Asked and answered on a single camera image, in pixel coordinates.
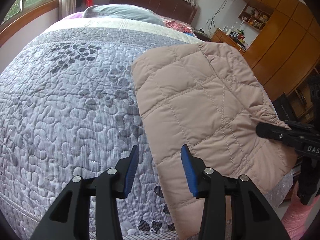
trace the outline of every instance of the wooden window frame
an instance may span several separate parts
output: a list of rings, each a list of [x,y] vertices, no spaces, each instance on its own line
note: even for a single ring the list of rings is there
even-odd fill
[[[23,8],[23,3],[24,0],[20,0],[20,12],[0,25],[0,47],[28,23],[59,7],[59,0],[41,0],[27,8]]]

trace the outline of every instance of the quilted bedspread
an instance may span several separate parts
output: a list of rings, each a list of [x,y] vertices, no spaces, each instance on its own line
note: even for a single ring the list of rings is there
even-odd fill
[[[21,239],[30,238],[73,176],[98,176],[134,144],[140,159],[132,192],[117,201],[124,239],[177,236],[139,115],[131,64],[148,49],[196,42],[149,23],[69,19],[36,37],[8,65],[0,76],[0,209]],[[92,239],[94,208],[92,198]]]

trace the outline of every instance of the metal screw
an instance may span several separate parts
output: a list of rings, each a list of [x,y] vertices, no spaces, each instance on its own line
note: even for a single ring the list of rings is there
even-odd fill
[[[205,172],[206,174],[212,174],[212,173],[214,172],[214,170],[213,170],[213,168],[205,168],[205,169],[204,169],[204,172]]]
[[[244,182],[248,181],[249,180],[249,177],[247,175],[241,175],[240,176],[240,179]]]
[[[72,178],[72,181],[73,181],[73,182],[79,182],[79,181],[81,181],[81,177],[80,177],[80,176],[74,176],[74,177]]]
[[[110,175],[113,175],[113,174],[117,173],[117,170],[115,168],[110,168],[110,169],[107,170],[107,173],[110,174]]]

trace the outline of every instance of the electrical cable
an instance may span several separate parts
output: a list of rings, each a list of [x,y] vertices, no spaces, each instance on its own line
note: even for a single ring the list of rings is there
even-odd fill
[[[224,7],[226,6],[227,2],[228,2],[228,0],[224,0],[224,1],[222,2],[221,6],[219,7],[219,9],[217,10],[217,12],[213,14],[213,16],[211,17],[211,19],[208,19],[208,20],[207,20],[207,22],[206,22],[206,27],[207,27],[207,25],[209,24],[209,26],[208,26],[208,32],[209,32],[210,34],[213,34],[213,33],[210,31],[210,30],[212,29],[212,25],[215,27],[214,18],[216,17],[216,15],[217,15],[218,13],[220,13],[220,12],[224,9]]]

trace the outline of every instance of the light blue pillow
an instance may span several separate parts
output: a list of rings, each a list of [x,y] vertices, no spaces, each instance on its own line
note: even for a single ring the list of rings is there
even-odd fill
[[[120,19],[137,20],[141,22],[153,23],[156,25],[165,26],[164,22],[151,11],[127,4],[108,4],[94,5],[88,7],[83,15],[83,18],[92,17],[112,17]]]

